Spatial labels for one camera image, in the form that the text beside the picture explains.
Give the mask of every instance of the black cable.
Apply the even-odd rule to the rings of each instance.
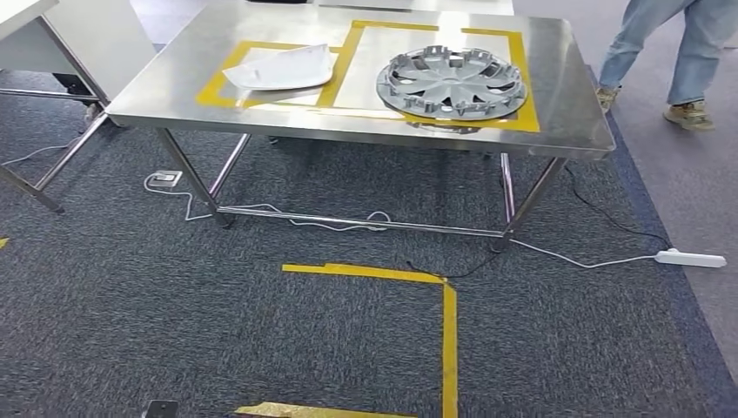
[[[585,205],[589,206],[590,208],[592,208],[595,211],[597,211],[600,214],[602,214],[605,218],[607,218],[607,220],[610,221],[611,224],[613,224],[614,226],[620,228],[622,231],[625,231],[627,233],[632,233],[632,234],[635,234],[635,235],[641,235],[641,236],[644,236],[644,237],[649,237],[649,238],[657,239],[657,240],[661,241],[666,246],[665,250],[667,250],[669,248],[672,248],[671,242],[669,242],[668,239],[666,239],[666,238],[664,238],[664,237],[662,237],[660,235],[657,235],[655,233],[644,233],[644,232],[641,232],[641,231],[635,231],[634,229],[628,228],[627,226],[624,226],[621,223],[619,223],[618,221],[616,221],[609,213],[605,212],[604,209],[600,208],[599,206],[595,205],[594,203],[590,202],[589,200],[584,199],[581,196],[581,194],[579,193],[579,191],[577,190],[577,183],[576,183],[576,177],[574,176],[574,172],[572,172],[572,170],[569,167],[567,167],[567,166],[564,166],[564,168],[567,170],[567,173],[569,174],[569,178],[572,180],[572,192],[574,193],[574,196],[579,201],[581,201]],[[469,270],[467,273],[453,275],[453,276],[440,275],[440,274],[428,272],[427,270],[419,269],[416,266],[414,266],[413,263],[410,262],[409,260],[406,263],[410,267],[411,270],[413,270],[415,272],[418,272],[418,273],[426,273],[426,274],[430,274],[432,276],[436,276],[436,277],[440,277],[440,278],[445,277],[446,279],[463,279],[465,277],[471,276],[472,274],[476,273],[479,269],[481,269],[483,266],[486,266],[487,264],[489,264],[492,260],[494,260],[500,254],[500,252],[496,252],[492,248],[490,248],[490,251],[492,251],[492,255],[490,255],[489,257],[487,257],[481,264],[479,264],[475,268]]]
[[[564,168],[567,170],[567,172],[569,173],[569,178],[572,180],[572,192],[574,192],[574,196],[576,196],[576,198],[579,199],[582,203],[584,203],[585,205],[591,207],[595,211],[601,213],[605,218],[607,218],[607,220],[610,221],[611,224],[613,224],[614,226],[617,226],[618,228],[620,228],[621,230],[623,230],[623,231],[625,231],[627,233],[633,233],[635,235],[642,235],[644,237],[655,238],[655,239],[661,241],[666,246],[666,248],[664,248],[664,250],[667,250],[667,249],[669,249],[669,248],[672,247],[672,245],[669,242],[669,240],[666,239],[666,238],[664,238],[664,237],[662,237],[662,236],[660,236],[660,235],[657,235],[655,233],[644,233],[644,232],[641,232],[641,231],[635,231],[633,229],[628,228],[627,226],[621,225],[618,221],[616,221],[615,219],[613,219],[613,217],[609,213],[605,212],[604,209],[598,207],[594,203],[591,203],[587,199],[584,199],[583,197],[581,197],[581,195],[579,194],[579,191],[577,190],[577,187],[576,187],[577,186],[577,183],[576,183],[576,177],[574,176],[574,173],[572,172],[572,170],[569,167],[566,167],[565,166]]]
[[[484,261],[482,261],[481,264],[479,264],[475,268],[469,270],[466,273],[463,273],[463,274],[455,274],[453,276],[440,275],[440,274],[428,272],[427,270],[421,270],[421,269],[413,266],[413,263],[410,262],[409,260],[406,261],[406,263],[407,263],[407,266],[410,267],[411,270],[416,271],[418,273],[430,274],[432,276],[436,276],[436,277],[439,277],[439,278],[446,278],[446,279],[463,279],[465,277],[471,276],[474,273],[477,273],[477,270],[479,270],[482,267],[486,266],[487,264],[489,264],[490,262],[492,262],[492,260],[494,260],[495,257],[497,257],[498,255],[500,255],[500,252],[495,252],[494,250],[491,250],[491,251],[493,253],[489,257],[487,257]]]

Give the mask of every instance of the carpet floor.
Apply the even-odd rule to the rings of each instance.
[[[0,85],[45,76],[8,71]],[[0,159],[61,145],[74,103],[0,98]],[[175,132],[211,179],[236,136]],[[38,175],[54,152],[21,163]],[[223,201],[406,222],[500,227],[496,158],[470,152],[255,138]],[[522,197],[544,160],[513,157]],[[572,164],[580,193],[641,228],[618,159]],[[299,405],[439,416],[437,287],[284,273],[284,263],[348,263],[454,275],[488,257],[485,239],[296,227],[239,218],[184,222],[186,198],[149,193],[173,169],[154,133],[107,127],[51,187],[62,216],[0,184],[0,415],[134,416],[150,399],[180,416]],[[187,190],[186,182],[177,191]],[[195,214],[204,207],[195,205]],[[651,253],[572,193],[561,176],[520,239],[592,263]],[[651,261],[584,270],[518,246],[452,280],[459,297],[461,416],[729,416],[729,379],[683,274]],[[688,341],[690,329],[705,336]],[[708,363],[706,370],[700,365]]]

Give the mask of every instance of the gray floor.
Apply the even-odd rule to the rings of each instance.
[[[17,72],[4,73],[5,84],[56,86]],[[15,139],[12,155],[63,142],[81,125],[73,103],[0,98],[0,106],[9,110],[0,112],[0,139]],[[177,134],[210,178],[236,139]],[[50,159],[18,169],[32,175]],[[543,163],[513,158],[519,195]],[[583,194],[640,227],[614,164],[572,169]],[[277,219],[241,219],[227,231],[208,220],[185,224],[184,198],[141,186],[162,167],[171,162],[152,131],[109,128],[51,187],[63,196],[64,216],[0,184],[0,230],[11,237],[0,251],[0,416],[134,416],[152,398],[180,401],[181,416],[261,401],[439,416],[438,288],[280,267],[406,268],[411,260],[449,274],[487,257],[488,242],[335,233]],[[495,227],[498,176],[476,153],[255,138],[224,195],[298,211],[358,217],[382,209],[409,222]],[[521,239],[585,262],[646,251],[644,239],[614,229],[570,186],[559,179]],[[709,340],[674,316],[669,289],[688,284],[668,267],[587,271],[514,247],[452,283],[460,416],[731,416],[720,405],[735,386],[726,385],[716,349],[694,351]],[[707,329],[699,315],[688,321]],[[710,390],[715,382],[722,394]]]
[[[133,0],[151,39],[168,43],[208,0]],[[514,0],[527,16],[565,18],[572,23],[586,62],[599,67],[620,24],[626,0],[589,2]],[[626,79],[614,114],[661,220],[684,252],[728,258],[721,270],[687,269],[694,293],[728,366],[738,381],[738,50],[726,51],[709,108],[718,129],[694,135],[676,130],[661,117],[683,24],[677,17],[649,39]]]

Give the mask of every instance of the electrical cord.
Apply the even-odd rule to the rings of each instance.
[[[621,230],[623,230],[623,231],[625,231],[627,233],[632,233],[632,234],[636,234],[636,235],[642,235],[642,236],[647,236],[647,237],[650,237],[650,238],[658,239],[659,241],[661,241],[662,243],[664,243],[667,246],[667,248],[670,248],[671,247],[668,239],[666,239],[664,237],[661,237],[660,235],[656,235],[656,234],[653,234],[653,233],[642,233],[640,231],[635,231],[635,230],[630,229],[630,228],[628,228],[626,226],[623,226],[622,224],[620,224],[619,222],[617,222],[612,216],[610,216],[609,213],[605,212],[603,209],[601,209],[597,205],[595,205],[595,204],[589,202],[587,199],[583,198],[581,196],[581,194],[579,193],[579,191],[577,190],[577,188],[576,188],[576,177],[574,176],[574,173],[568,167],[565,167],[565,168],[566,168],[566,170],[567,170],[567,172],[568,172],[568,174],[569,174],[569,176],[570,176],[570,178],[572,180],[572,190],[574,192],[574,196],[578,200],[580,200],[582,203],[584,203],[585,205],[587,205],[590,208],[594,209],[596,212],[599,212],[600,214],[604,215],[607,218],[607,220],[610,221],[611,224],[613,224],[614,226],[618,227],[619,229],[621,229]],[[186,212],[186,214],[184,216],[184,220],[191,221],[191,220],[196,220],[196,219],[210,218],[212,216],[210,214],[201,215],[201,216],[194,216],[194,217],[191,216],[192,201],[194,199],[191,193],[188,193],[188,192],[164,192],[164,191],[161,191],[161,190],[155,190],[155,189],[150,188],[149,187],[149,184],[148,184],[149,183],[149,180],[151,180],[155,175],[156,174],[151,174],[151,175],[149,175],[144,180],[144,189],[146,189],[149,192],[154,192],[154,193],[159,193],[159,194],[166,194],[166,195],[173,195],[173,196],[188,196],[187,212]],[[270,205],[270,204],[267,204],[267,203],[257,204],[257,205],[248,205],[248,206],[232,206],[232,207],[239,207],[239,208],[266,207],[266,208],[269,208],[269,209],[273,210],[274,212],[282,213],[282,211],[279,210],[276,206],[273,206],[273,205]],[[382,211],[372,212],[372,214],[370,214],[367,217],[367,219],[372,219],[376,215],[382,215],[383,217],[386,218],[386,221],[387,222],[392,222],[392,220],[390,219],[389,215],[387,215],[385,212],[382,212]],[[352,229],[368,229],[369,231],[378,232],[378,231],[385,231],[387,229],[387,228],[381,228],[381,227],[376,227],[376,226],[348,226],[348,227],[345,227],[345,228],[337,228],[337,227],[334,227],[334,226],[328,226],[328,225],[318,224],[318,223],[314,223],[314,222],[297,222],[297,221],[295,221],[293,219],[288,219],[288,220],[290,221],[290,223],[292,223],[295,226],[319,226],[319,227],[330,229],[332,231],[337,231],[337,232],[349,231],[349,230],[352,230]],[[493,231],[493,233],[498,233],[500,235],[500,237],[503,234],[503,232],[501,232],[501,231]],[[543,253],[543,254],[546,254],[548,256],[555,257],[555,258],[557,258],[559,260],[566,261],[568,263],[574,264],[577,267],[585,268],[585,269],[593,269],[593,268],[604,267],[604,266],[613,266],[613,265],[617,265],[617,264],[629,263],[629,262],[638,261],[638,260],[652,260],[652,259],[655,259],[655,255],[641,255],[641,256],[638,256],[638,257],[632,257],[632,258],[624,259],[624,260],[605,261],[605,262],[596,263],[596,264],[584,264],[584,263],[580,263],[577,260],[573,260],[573,259],[571,259],[571,258],[569,258],[569,257],[567,257],[565,255],[562,255],[562,254],[559,254],[559,253],[555,253],[553,251],[549,251],[549,250],[546,250],[546,249],[543,249],[543,248],[539,248],[537,246],[533,246],[531,244],[527,244],[526,242],[523,242],[523,241],[520,241],[520,240],[517,240],[517,239],[510,239],[510,242],[511,243],[514,243],[516,245],[519,245],[519,246],[523,246],[524,248],[533,250],[535,252]],[[440,275],[440,274],[436,274],[436,273],[431,273],[431,272],[429,272],[427,270],[423,270],[423,269],[417,268],[409,260],[406,263],[407,263],[408,267],[410,267],[410,269],[412,269],[413,271],[419,272],[419,273],[427,273],[427,274],[431,274],[433,276],[444,278],[444,279],[462,279],[462,278],[471,276],[472,274],[478,272],[482,267],[488,265],[493,260],[495,260],[498,255],[500,255],[500,252],[497,252],[497,251],[495,251],[492,248],[490,248],[489,251],[492,254],[490,254],[489,256],[487,256],[484,259],[484,261],[482,261],[477,266],[473,267],[469,271],[467,271],[465,273],[462,273],[462,274]]]
[[[641,232],[641,231],[635,231],[635,230],[633,230],[631,228],[628,228],[627,226],[624,226],[621,223],[619,223],[618,221],[616,221],[615,219],[613,219],[613,217],[609,213],[605,212],[604,209],[602,209],[602,208],[598,207],[597,205],[589,202],[587,199],[584,199],[581,196],[581,194],[579,193],[579,191],[577,190],[577,183],[576,183],[576,177],[574,176],[574,172],[572,172],[572,169],[569,168],[569,167],[567,167],[567,166],[564,166],[564,169],[567,171],[567,173],[569,174],[569,178],[572,180],[572,192],[574,193],[574,196],[579,201],[581,201],[582,203],[584,203],[585,205],[591,207],[596,212],[599,212],[600,214],[602,214],[605,218],[607,218],[607,220],[610,221],[611,224],[613,224],[613,226],[616,226],[616,227],[620,228],[622,231],[625,231],[626,233],[632,233],[632,234],[635,234],[635,235],[642,235],[644,237],[650,237],[650,238],[657,239],[657,240],[661,241],[666,246],[666,248],[664,248],[664,250],[667,250],[667,249],[669,249],[669,248],[672,247],[671,242],[669,242],[668,239],[666,239],[666,238],[664,238],[664,237],[662,237],[660,235],[657,235],[655,233],[644,233],[644,232]]]
[[[582,197],[581,196],[581,193],[579,193],[579,191],[577,190],[576,176],[574,176],[574,172],[572,172],[571,168],[569,168],[567,166],[565,166],[564,168],[567,170],[567,173],[569,174],[569,178],[572,181],[572,192],[574,193],[574,196],[579,201],[581,201],[585,205],[589,206],[590,208],[594,209],[596,212],[602,214],[605,218],[607,218],[607,220],[610,221],[610,223],[612,225],[616,226],[617,228],[621,229],[622,231],[625,231],[627,233],[632,233],[632,234],[635,234],[635,235],[641,235],[641,236],[645,236],[645,237],[657,239],[657,240],[659,240],[660,242],[662,242],[666,246],[666,248],[664,250],[667,250],[667,249],[669,249],[669,248],[672,247],[672,245],[671,245],[671,243],[669,242],[668,239],[666,239],[666,238],[664,238],[664,237],[662,237],[660,235],[654,234],[654,233],[644,233],[644,232],[641,232],[641,231],[635,231],[635,230],[633,230],[631,228],[628,228],[627,226],[624,226],[621,223],[619,223],[618,221],[616,221],[604,209],[600,208],[599,206],[595,205],[594,203],[592,203],[589,200],[587,200],[584,197]],[[544,253],[546,255],[550,255],[550,256],[555,257],[555,258],[557,258],[559,260],[564,260],[564,261],[566,261],[568,263],[574,264],[575,266],[578,266],[578,267],[581,267],[581,268],[586,268],[586,269],[592,269],[592,268],[598,268],[598,267],[604,267],[604,266],[613,266],[613,265],[623,264],[623,263],[629,263],[629,262],[637,261],[637,260],[653,260],[653,259],[656,258],[655,255],[641,255],[639,257],[632,257],[630,259],[615,260],[615,261],[606,261],[606,262],[602,262],[602,263],[589,264],[588,265],[588,264],[582,264],[582,263],[580,263],[579,261],[576,261],[576,260],[572,260],[572,259],[568,258],[565,255],[554,253],[553,251],[548,251],[548,250],[545,250],[543,248],[538,248],[537,246],[532,246],[530,244],[527,244],[525,242],[519,241],[517,239],[510,239],[510,242],[512,242],[514,244],[517,244],[519,246],[523,246],[523,247],[528,248],[530,250],[536,251],[538,253]],[[472,268],[467,273],[458,274],[458,275],[451,275],[451,276],[440,276],[438,274],[430,273],[430,272],[428,272],[426,270],[419,269],[419,268],[415,267],[413,265],[413,263],[410,262],[410,261],[407,261],[406,263],[407,263],[407,265],[412,270],[414,270],[416,272],[419,272],[419,273],[428,273],[428,274],[431,274],[433,276],[446,277],[447,279],[461,279],[461,278],[468,277],[468,276],[472,275],[473,273],[476,273],[483,266],[486,266],[487,264],[489,264],[490,262],[492,262],[492,260],[494,260],[499,253],[496,253],[494,250],[491,250],[491,251],[493,251],[493,254],[491,256],[487,257],[481,264],[479,264],[476,267]]]
[[[30,159],[31,157],[33,157],[34,155],[38,154],[39,152],[44,152],[44,151],[48,151],[48,150],[64,150],[64,149],[69,148],[74,143],[74,141],[76,141],[76,140],[77,140],[76,138],[72,139],[71,142],[69,144],[67,144],[67,145],[47,146],[45,148],[41,148],[40,150],[35,150],[34,152],[26,155],[25,157],[12,159],[10,161],[5,161],[4,163],[0,163],[0,165],[11,165],[11,164],[15,164],[15,163],[20,163],[21,161],[25,161],[26,159]]]
[[[150,174],[144,180],[144,189],[146,189],[149,192],[154,192],[154,193],[158,193],[158,194],[166,194],[166,195],[170,195],[170,196],[187,196],[188,197],[188,199],[187,199],[187,212],[184,214],[184,220],[185,221],[191,221],[191,220],[197,220],[197,219],[205,219],[205,218],[210,218],[212,216],[210,214],[200,215],[200,216],[191,216],[191,213],[192,213],[192,201],[194,200],[194,197],[192,196],[192,193],[188,193],[188,192],[165,192],[165,191],[162,191],[162,190],[152,189],[149,186],[149,181],[151,179],[153,179],[156,175],[157,175],[156,173]],[[266,207],[268,209],[271,209],[274,212],[283,213],[276,206],[270,205],[268,203],[259,203],[259,204],[256,204],[256,205],[244,205],[244,206],[230,206],[230,207],[237,207],[237,208],[242,208],[242,209],[256,209],[256,208]],[[366,220],[372,220],[377,215],[382,215],[383,217],[385,217],[385,219],[386,219],[387,222],[392,222],[392,219],[390,218],[390,216],[388,214],[382,212],[382,211],[372,212],[372,214],[370,214],[368,217],[366,217]],[[350,231],[352,229],[368,229],[369,231],[375,231],[375,232],[377,232],[377,231],[386,231],[386,229],[387,229],[387,228],[382,228],[382,227],[377,227],[377,226],[362,226],[362,225],[358,225],[358,226],[347,226],[345,228],[338,228],[338,227],[335,227],[335,226],[329,226],[329,225],[319,224],[319,223],[315,223],[315,222],[297,222],[297,221],[295,221],[293,219],[288,219],[288,220],[290,221],[291,224],[293,224],[295,226],[319,226],[321,228],[330,229],[331,231],[336,231],[336,232],[339,232],[339,233],[342,233],[344,231]]]

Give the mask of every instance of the metal tube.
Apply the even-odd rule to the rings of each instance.
[[[66,100],[84,100],[90,102],[99,102],[100,99],[95,96],[86,96],[84,94],[59,93],[56,91],[38,91],[38,90],[21,90],[21,89],[0,89],[0,95],[4,96],[22,96],[28,98],[61,98]]]
[[[498,239],[497,242],[494,243],[493,248],[495,250],[501,251],[507,247],[507,244],[513,237],[515,230],[520,227],[525,217],[531,212],[531,210],[533,210],[541,196],[546,192],[546,189],[548,189],[551,183],[556,179],[556,176],[564,168],[564,165],[567,164],[567,161],[568,160],[566,158],[551,158],[551,161],[548,162],[543,173],[538,177],[535,185],[533,185],[533,188],[528,192],[526,199],[523,200],[519,211],[513,216],[513,220],[507,223],[502,238]]]
[[[171,135],[171,132],[166,128],[157,128],[157,133],[159,135],[159,139],[161,139],[161,142],[164,145],[164,148],[166,148],[166,151],[169,152],[177,165],[179,165],[179,169],[182,170],[184,176],[187,177],[192,190],[208,205],[208,209],[215,221],[223,227],[229,226],[231,222],[223,215],[223,213],[218,212],[218,203],[216,203],[215,199],[208,193],[208,189],[205,188],[203,180],[201,180],[198,173],[195,172],[195,168],[190,163],[190,160],[187,159],[187,156],[182,151],[182,148],[179,147],[177,140]]]
[[[64,57],[67,58],[67,61],[71,64],[72,68],[77,72],[78,76],[82,78],[82,81],[85,85],[87,85],[87,88],[92,92],[92,94],[95,95],[100,101],[100,104],[103,107],[107,107],[111,103],[108,96],[105,94],[105,91],[100,87],[100,85],[95,81],[94,78],[92,78],[92,75],[89,71],[87,71],[87,68],[84,67],[84,64],[77,58],[77,56],[72,52],[69,45],[66,44],[66,42],[59,36],[57,31],[51,27],[49,24],[49,21],[46,20],[46,17],[40,16],[36,18],[37,22],[41,25],[44,30],[46,30],[46,33],[49,34],[49,37],[52,41],[54,41],[54,44],[57,46],[57,48],[62,52]]]
[[[392,229],[405,229],[405,230],[412,230],[412,231],[426,231],[430,233],[455,233],[455,234],[460,234],[460,235],[475,235],[475,236],[480,236],[480,237],[494,237],[494,238],[499,238],[502,236],[502,233],[500,231],[487,231],[484,229],[458,228],[454,226],[410,224],[406,222],[388,222],[384,220],[332,218],[329,216],[307,215],[307,214],[302,214],[302,213],[261,211],[258,209],[246,209],[246,208],[238,207],[238,206],[220,206],[218,208],[218,212],[234,213],[234,214],[240,214],[240,215],[264,216],[267,218],[303,220],[303,221],[308,221],[308,222],[319,222],[319,223],[327,222],[327,223],[334,223],[334,224],[347,224],[347,225],[352,225],[352,226],[373,226],[377,228],[392,228]]]
[[[213,198],[216,198],[218,196],[218,193],[220,193],[220,189],[223,187],[223,183],[225,183],[225,179],[227,179],[228,175],[231,174],[231,170],[233,170],[233,166],[236,164],[238,157],[241,156],[241,152],[243,152],[244,148],[249,144],[249,139],[251,138],[252,138],[251,134],[245,133],[241,137],[241,139],[238,140],[238,144],[236,144],[236,148],[233,149],[233,152],[231,152],[231,155],[228,157],[228,160],[225,161],[225,165],[223,165],[223,168],[220,170],[220,173],[215,178],[215,181],[212,182],[212,185],[210,186],[210,189],[208,190],[208,193]]]
[[[49,208],[49,210],[56,213],[64,213],[64,209],[54,200],[49,199],[43,192],[30,185],[23,178],[12,172],[7,167],[0,165],[0,179],[6,179],[15,187],[28,193],[38,200],[42,205]]]
[[[513,175],[510,173],[510,158],[506,153],[500,154],[502,168],[502,191],[505,193],[505,221],[509,224],[515,216],[515,196],[513,195]]]
[[[69,148],[66,149],[64,155],[54,164],[51,169],[44,174],[44,176],[36,183],[38,190],[43,190],[49,183],[62,171],[62,169],[70,162],[70,160],[79,152],[79,150],[87,143],[97,129],[102,126],[105,121],[108,120],[108,115],[105,112],[97,115],[97,118],[92,121],[90,126],[87,128],[82,136],[80,136],[74,143],[70,144]]]

